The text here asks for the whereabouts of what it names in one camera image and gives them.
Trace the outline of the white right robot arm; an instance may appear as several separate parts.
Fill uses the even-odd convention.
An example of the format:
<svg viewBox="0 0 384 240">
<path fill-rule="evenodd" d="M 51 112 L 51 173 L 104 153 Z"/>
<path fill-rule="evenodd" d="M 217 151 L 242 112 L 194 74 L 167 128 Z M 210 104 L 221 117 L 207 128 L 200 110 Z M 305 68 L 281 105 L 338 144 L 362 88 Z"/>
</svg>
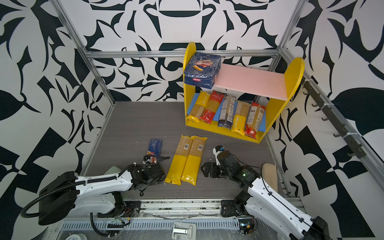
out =
<svg viewBox="0 0 384 240">
<path fill-rule="evenodd" d="M 329 240 L 328 224 L 311 217 L 275 191 L 255 167 L 245 165 L 224 147 L 213 149 L 215 163 L 205 163 L 205 177 L 235 182 L 241 192 L 234 199 L 231 216 L 248 215 L 259 219 L 285 240 Z"/>
</svg>

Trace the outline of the yellow spaghetti bag back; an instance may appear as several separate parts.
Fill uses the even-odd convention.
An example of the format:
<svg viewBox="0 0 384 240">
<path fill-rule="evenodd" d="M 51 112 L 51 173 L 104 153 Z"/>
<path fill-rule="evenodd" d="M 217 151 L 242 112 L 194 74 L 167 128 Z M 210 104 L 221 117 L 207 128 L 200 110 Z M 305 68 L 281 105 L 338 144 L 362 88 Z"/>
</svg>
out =
<svg viewBox="0 0 384 240">
<path fill-rule="evenodd" d="M 194 136 L 192 147 L 181 177 L 183 182 L 196 186 L 207 139 L 208 138 L 205 137 Z"/>
</svg>

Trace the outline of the clear white label spaghetti bag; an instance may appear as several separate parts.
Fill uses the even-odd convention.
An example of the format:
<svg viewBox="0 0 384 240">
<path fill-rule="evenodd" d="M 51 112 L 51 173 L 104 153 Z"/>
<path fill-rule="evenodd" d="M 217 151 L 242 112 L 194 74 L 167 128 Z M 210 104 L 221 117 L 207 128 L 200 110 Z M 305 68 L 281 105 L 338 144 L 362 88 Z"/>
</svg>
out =
<svg viewBox="0 0 384 240">
<path fill-rule="evenodd" d="M 236 97 L 225 96 L 219 116 L 218 127 L 231 129 L 235 111 Z"/>
</svg>

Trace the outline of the long red spaghetti bag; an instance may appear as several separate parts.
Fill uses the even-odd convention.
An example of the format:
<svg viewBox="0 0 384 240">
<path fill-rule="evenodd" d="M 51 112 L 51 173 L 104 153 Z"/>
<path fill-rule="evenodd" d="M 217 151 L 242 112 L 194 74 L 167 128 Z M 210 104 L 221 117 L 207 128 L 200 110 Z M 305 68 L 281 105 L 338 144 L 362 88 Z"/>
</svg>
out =
<svg viewBox="0 0 384 240">
<path fill-rule="evenodd" d="M 210 125 L 222 100 L 224 99 L 224 96 L 225 94 L 221 92 L 213 91 L 199 119 Z"/>
</svg>

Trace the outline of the yellow spaghetti bag front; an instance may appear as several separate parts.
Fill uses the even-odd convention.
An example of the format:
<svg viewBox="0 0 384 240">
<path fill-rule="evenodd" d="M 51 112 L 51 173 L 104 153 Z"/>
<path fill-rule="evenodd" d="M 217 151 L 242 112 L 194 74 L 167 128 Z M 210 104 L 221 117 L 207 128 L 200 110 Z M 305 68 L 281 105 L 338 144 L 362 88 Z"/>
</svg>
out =
<svg viewBox="0 0 384 240">
<path fill-rule="evenodd" d="M 247 117 L 250 111 L 251 105 L 246 102 L 237 101 L 237 107 L 235 116 L 233 118 L 233 124 L 231 127 L 232 133 L 244 136 Z"/>
</svg>

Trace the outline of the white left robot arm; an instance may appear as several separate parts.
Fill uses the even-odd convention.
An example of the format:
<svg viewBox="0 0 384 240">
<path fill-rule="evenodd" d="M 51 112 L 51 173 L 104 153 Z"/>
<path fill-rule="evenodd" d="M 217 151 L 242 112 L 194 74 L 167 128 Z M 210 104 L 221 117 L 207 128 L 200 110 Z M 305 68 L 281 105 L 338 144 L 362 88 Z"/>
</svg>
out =
<svg viewBox="0 0 384 240">
<path fill-rule="evenodd" d="M 160 164 L 129 165 L 118 173 L 76 177 L 66 172 L 57 177 L 20 212 L 22 218 L 38 218 L 40 226 L 50 225 L 68 216 L 89 215 L 120 218 L 131 209 L 122 194 L 138 191 L 140 196 L 151 185 L 160 184 L 165 171 Z"/>
</svg>

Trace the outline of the small red spaghetti bag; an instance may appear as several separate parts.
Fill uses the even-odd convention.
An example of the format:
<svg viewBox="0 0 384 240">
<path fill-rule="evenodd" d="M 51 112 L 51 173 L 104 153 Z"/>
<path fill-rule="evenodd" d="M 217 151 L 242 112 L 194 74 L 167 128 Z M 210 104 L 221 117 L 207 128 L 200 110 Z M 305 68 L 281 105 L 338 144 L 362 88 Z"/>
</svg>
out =
<svg viewBox="0 0 384 240">
<path fill-rule="evenodd" d="M 258 103 L 252 103 L 246 122 L 246 136 L 256 139 L 257 133 L 262 122 L 266 107 Z"/>
</svg>

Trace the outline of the blue Barilla pasta box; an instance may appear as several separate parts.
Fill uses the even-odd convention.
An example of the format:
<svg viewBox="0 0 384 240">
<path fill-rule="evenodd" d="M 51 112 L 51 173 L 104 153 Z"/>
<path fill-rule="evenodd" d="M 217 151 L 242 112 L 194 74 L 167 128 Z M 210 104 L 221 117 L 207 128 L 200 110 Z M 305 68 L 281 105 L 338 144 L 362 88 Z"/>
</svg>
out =
<svg viewBox="0 0 384 240">
<path fill-rule="evenodd" d="M 184 70 L 185 84 L 212 89 L 221 69 L 221 60 L 219 55 L 196 52 Z"/>
</svg>

